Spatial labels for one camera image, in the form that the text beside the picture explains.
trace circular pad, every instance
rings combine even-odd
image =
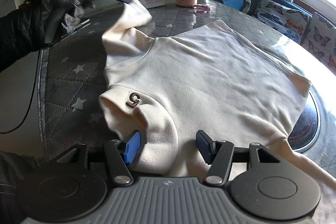
[[[46,198],[68,198],[78,190],[78,183],[66,176],[48,178],[40,184],[40,193]]]
[[[32,173],[18,183],[16,199],[29,217],[43,223],[71,222],[101,205],[107,194],[105,181],[71,165],[54,165],[49,174]]]
[[[284,199],[294,195],[297,186],[293,181],[283,177],[269,177],[259,182],[258,189],[266,197]]]

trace blue gripper pad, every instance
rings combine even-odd
[[[126,143],[126,149],[124,153],[124,162],[126,164],[131,164],[137,155],[137,152],[141,144],[141,133],[139,130],[134,130],[132,132],[133,136]]]
[[[212,164],[216,156],[216,143],[203,131],[196,132],[196,147],[206,164]]]

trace person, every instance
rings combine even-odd
[[[30,52],[50,46],[45,44],[45,27],[54,9],[66,9],[60,27],[67,34],[80,23],[84,9],[94,6],[92,0],[43,0],[33,10],[17,9],[0,18],[0,72]],[[16,185],[40,162],[0,151],[0,224],[19,224],[26,218],[16,200]]]
[[[0,18],[0,72],[30,52],[46,45],[45,27],[54,9],[65,8],[61,28],[70,33],[80,23],[85,8],[94,8],[92,0],[43,0],[33,10],[17,9]]]

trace number 5 patch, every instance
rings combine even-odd
[[[140,103],[140,101],[139,101],[140,99],[141,99],[140,94],[134,92],[129,96],[129,100],[131,102],[126,102],[126,105],[131,107],[131,108],[134,108],[138,105],[138,103]]]

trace round table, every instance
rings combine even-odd
[[[198,14],[177,6],[175,0],[166,0],[165,6],[149,9],[152,21],[138,29],[150,37],[167,37],[221,19],[255,46],[305,75],[312,82],[320,110],[320,134],[305,155],[336,176],[336,77],[300,45],[255,18],[214,1],[198,3],[210,4],[211,13]],[[118,5],[90,15],[88,27],[41,53],[39,122],[47,160],[76,143],[101,146],[115,137],[98,105],[98,96],[106,90],[106,53],[100,38],[122,11],[123,6]]]

